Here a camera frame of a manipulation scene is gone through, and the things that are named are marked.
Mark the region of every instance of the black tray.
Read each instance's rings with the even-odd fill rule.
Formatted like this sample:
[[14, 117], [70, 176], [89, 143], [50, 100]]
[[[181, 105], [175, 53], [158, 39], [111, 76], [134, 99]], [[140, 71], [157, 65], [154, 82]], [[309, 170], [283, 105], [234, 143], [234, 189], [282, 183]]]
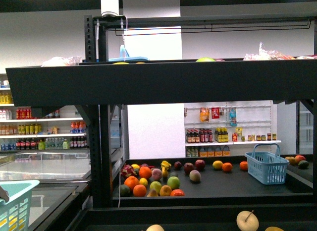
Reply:
[[[195, 163], [197, 158], [168, 159], [173, 165], [175, 161], [182, 164], [186, 162]], [[286, 183], [279, 185], [263, 185], [248, 172], [240, 170], [239, 164], [246, 158], [218, 157], [204, 158], [206, 167], [201, 171], [202, 181], [191, 182], [189, 176], [185, 175], [183, 168], [176, 171], [174, 167], [171, 172], [176, 172], [180, 179], [185, 196], [182, 197], [121, 197], [121, 207], [152, 207], [152, 206], [205, 206], [205, 205], [230, 205], [230, 204], [270, 204], [270, 203], [302, 203], [312, 201], [312, 188], [287, 174]], [[212, 167], [215, 160], [223, 162], [230, 161], [233, 170], [230, 173], [216, 171]], [[162, 160], [128, 160], [127, 164], [153, 165], [160, 168]], [[148, 191], [152, 178], [149, 179]], [[114, 180], [113, 206], [118, 206], [118, 177]], [[167, 184], [167, 178], [161, 179], [161, 184]]]

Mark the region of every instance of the teal basket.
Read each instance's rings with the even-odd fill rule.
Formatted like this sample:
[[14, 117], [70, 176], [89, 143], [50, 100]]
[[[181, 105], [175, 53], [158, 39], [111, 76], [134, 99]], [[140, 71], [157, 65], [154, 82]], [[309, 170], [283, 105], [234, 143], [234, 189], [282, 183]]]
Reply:
[[27, 231], [32, 189], [38, 180], [3, 181], [0, 186], [9, 193], [6, 203], [0, 199], [0, 231]]
[[[256, 148], [264, 145], [276, 145], [275, 154], [256, 152]], [[280, 148], [276, 143], [257, 144], [253, 152], [246, 153], [248, 173], [264, 185], [284, 184], [289, 161], [280, 157]]]

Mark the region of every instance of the green apple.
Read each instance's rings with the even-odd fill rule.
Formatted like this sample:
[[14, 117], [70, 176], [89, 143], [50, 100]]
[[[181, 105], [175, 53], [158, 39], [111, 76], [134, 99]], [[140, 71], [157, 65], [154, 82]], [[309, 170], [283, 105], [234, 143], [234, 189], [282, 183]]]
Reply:
[[196, 61], [202, 62], [202, 61], [216, 61], [216, 60], [212, 59], [212, 58], [204, 57], [204, 58], [200, 58], [200, 59], [198, 59]]
[[158, 181], [153, 181], [150, 184], [150, 189], [154, 189], [157, 191], [157, 193], [159, 194], [160, 189], [162, 188], [162, 184]]
[[171, 176], [167, 180], [167, 185], [169, 185], [172, 190], [178, 189], [180, 186], [180, 180], [176, 176]]

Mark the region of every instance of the lemon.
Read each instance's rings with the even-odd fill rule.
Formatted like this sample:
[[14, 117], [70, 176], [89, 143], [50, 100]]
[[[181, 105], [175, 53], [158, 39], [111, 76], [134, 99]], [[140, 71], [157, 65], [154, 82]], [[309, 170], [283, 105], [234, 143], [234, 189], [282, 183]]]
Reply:
[[132, 164], [131, 167], [133, 167], [133, 169], [140, 168], [138, 164]]
[[148, 180], [146, 180], [145, 178], [141, 178], [140, 181], [139, 181], [139, 183], [140, 183], [141, 185], [145, 186], [145, 187], [148, 186]]
[[222, 161], [214, 161], [212, 166], [214, 169], [220, 170], [222, 169], [222, 164], [223, 164]]

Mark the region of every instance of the basket handle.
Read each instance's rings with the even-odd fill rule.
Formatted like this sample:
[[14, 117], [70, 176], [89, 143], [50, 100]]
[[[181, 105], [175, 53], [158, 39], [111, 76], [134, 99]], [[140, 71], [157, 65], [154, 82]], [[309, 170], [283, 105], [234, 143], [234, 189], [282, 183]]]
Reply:
[[259, 146], [267, 146], [267, 145], [276, 145], [276, 152], [275, 152], [275, 155], [276, 156], [280, 156], [281, 155], [281, 149], [279, 147], [279, 145], [277, 143], [265, 143], [265, 144], [256, 144], [254, 146], [254, 149], [253, 149], [253, 152], [252, 152], [252, 157], [254, 158], [255, 156], [255, 152], [256, 152], [256, 148], [259, 147]]

